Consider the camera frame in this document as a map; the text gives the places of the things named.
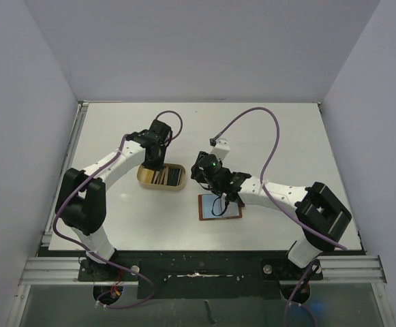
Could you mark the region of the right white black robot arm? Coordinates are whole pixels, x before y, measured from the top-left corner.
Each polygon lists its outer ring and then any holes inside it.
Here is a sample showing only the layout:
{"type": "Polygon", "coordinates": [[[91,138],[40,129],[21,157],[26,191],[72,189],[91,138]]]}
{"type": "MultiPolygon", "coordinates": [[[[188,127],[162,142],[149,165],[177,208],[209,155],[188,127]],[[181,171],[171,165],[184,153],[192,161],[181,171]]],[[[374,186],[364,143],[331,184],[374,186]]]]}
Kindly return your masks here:
{"type": "Polygon", "coordinates": [[[307,271],[307,265],[323,252],[340,243],[352,215],[324,183],[295,187],[265,182],[244,172],[232,172],[223,167],[213,153],[199,152],[191,168],[191,178],[224,199],[228,205],[256,205],[278,209],[301,227],[303,234],[288,251],[283,261],[285,274],[293,279],[307,271]]]}

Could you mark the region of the beige oval tray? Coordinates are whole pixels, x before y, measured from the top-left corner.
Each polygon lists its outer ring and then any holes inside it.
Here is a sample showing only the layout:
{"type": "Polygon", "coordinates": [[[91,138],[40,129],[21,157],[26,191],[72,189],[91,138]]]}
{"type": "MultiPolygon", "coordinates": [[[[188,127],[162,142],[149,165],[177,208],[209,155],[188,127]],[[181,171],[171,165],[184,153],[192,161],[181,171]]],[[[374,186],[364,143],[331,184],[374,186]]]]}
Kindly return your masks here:
{"type": "Polygon", "coordinates": [[[154,171],[138,167],[137,179],[140,185],[147,189],[162,191],[180,191],[185,187],[186,171],[179,164],[165,163],[161,170],[154,171]]]}

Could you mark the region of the brown leather card holder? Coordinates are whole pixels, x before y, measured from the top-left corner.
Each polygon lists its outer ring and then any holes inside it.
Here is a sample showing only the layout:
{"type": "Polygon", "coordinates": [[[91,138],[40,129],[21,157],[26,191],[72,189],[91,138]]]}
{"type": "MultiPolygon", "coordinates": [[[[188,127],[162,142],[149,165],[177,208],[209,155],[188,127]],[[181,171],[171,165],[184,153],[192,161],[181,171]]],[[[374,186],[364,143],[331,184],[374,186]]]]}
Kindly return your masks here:
{"type": "MultiPolygon", "coordinates": [[[[225,199],[220,198],[214,194],[200,194],[198,196],[198,214],[200,221],[212,221],[212,220],[225,220],[227,218],[222,217],[227,209],[229,202],[225,199]]],[[[240,219],[241,217],[228,218],[228,219],[240,219]]]]}

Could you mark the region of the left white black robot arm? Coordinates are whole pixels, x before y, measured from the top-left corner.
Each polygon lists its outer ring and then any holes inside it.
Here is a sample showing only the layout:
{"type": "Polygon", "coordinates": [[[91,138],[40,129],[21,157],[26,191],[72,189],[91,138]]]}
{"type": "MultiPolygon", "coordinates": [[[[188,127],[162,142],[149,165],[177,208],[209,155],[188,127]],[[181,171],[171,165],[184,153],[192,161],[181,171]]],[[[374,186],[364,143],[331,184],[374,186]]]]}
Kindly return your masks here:
{"type": "Polygon", "coordinates": [[[172,139],[171,127],[155,119],[148,129],[125,134],[118,148],[95,164],[63,175],[52,230],[82,247],[100,278],[112,279],[120,267],[104,229],[108,189],[138,166],[161,169],[172,139]]]}

